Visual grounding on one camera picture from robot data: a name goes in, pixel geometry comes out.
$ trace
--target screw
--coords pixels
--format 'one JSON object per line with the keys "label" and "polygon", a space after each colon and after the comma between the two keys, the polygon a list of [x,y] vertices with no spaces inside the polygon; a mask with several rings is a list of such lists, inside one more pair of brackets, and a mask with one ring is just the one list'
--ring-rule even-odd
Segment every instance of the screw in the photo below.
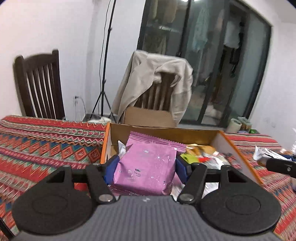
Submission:
{"label": "screw", "polygon": [[180,195],[180,199],[185,202],[190,202],[194,199],[194,197],[191,194],[184,193]]}
{"label": "screw", "polygon": [[101,202],[111,202],[113,200],[113,196],[111,196],[110,194],[103,194],[99,196],[99,200]]}

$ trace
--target brown cardboard panel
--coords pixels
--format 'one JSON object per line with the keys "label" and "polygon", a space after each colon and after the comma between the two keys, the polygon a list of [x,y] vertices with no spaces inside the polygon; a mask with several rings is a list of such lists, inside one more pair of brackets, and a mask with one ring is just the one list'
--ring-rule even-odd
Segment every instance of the brown cardboard panel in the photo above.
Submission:
{"label": "brown cardboard panel", "polygon": [[199,145],[209,145],[219,132],[212,130],[189,130],[181,128],[129,126],[111,123],[110,134],[112,145],[117,145],[118,141],[126,144],[131,131],[183,144],[195,143]]}
{"label": "brown cardboard panel", "polygon": [[169,112],[164,110],[141,109],[137,107],[128,107],[125,110],[123,123],[132,126],[176,127]]}

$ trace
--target pink snack package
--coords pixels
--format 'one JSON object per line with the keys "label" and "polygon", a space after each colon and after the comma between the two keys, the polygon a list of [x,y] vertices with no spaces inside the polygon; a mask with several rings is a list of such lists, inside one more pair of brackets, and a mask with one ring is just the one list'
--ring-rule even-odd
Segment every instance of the pink snack package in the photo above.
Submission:
{"label": "pink snack package", "polygon": [[175,158],[170,145],[135,143],[117,164],[113,186],[139,195],[170,195]]}
{"label": "pink snack package", "polygon": [[185,153],[186,152],[186,145],[181,144],[174,141],[169,141],[165,139],[160,139],[157,137],[148,136],[145,134],[141,134],[138,132],[131,131],[126,146],[130,146],[135,143],[156,143],[156,144],[163,144],[163,145],[170,145],[174,147],[178,153]]}

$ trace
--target black tripod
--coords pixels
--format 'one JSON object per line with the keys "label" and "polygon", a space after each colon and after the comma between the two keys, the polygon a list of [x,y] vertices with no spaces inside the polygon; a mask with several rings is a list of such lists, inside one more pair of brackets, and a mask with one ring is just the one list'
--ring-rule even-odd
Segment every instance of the black tripod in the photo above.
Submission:
{"label": "black tripod", "polygon": [[107,96],[106,96],[106,93],[105,93],[105,83],[106,83],[106,79],[105,79],[105,74],[106,74],[106,62],[107,62],[107,53],[108,53],[108,45],[109,45],[109,39],[110,39],[110,33],[111,33],[111,25],[112,25],[112,19],[113,19],[113,14],[114,14],[114,9],[115,9],[115,4],[116,4],[116,0],[114,0],[113,2],[113,7],[112,7],[112,12],[111,12],[111,17],[110,17],[110,23],[109,23],[109,28],[108,28],[108,34],[107,34],[107,40],[106,40],[106,49],[105,49],[105,58],[104,58],[104,68],[103,68],[103,81],[102,81],[102,90],[100,92],[100,95],[96,101],[96,104],[94,106],[94,109],[91,113],[91,116],[89,119],[92,118],[93,114],[94,114],[94,111],[96,109],[96,106],[98,104],[98,102],[100,101],[100,98],[102,98],[102,101],[101,101],[101,117],[103,117],[104,115],[104,98],[106,98],[106,101],[107,101],[107,104],[109,106],[109,109],[110,109],[110,115],[109,117],[113,117],[114,121],[116,122],[116,119],[113,115],[113,113],[111,112],[111,106],[110,106],[110,103],[107,99]]}

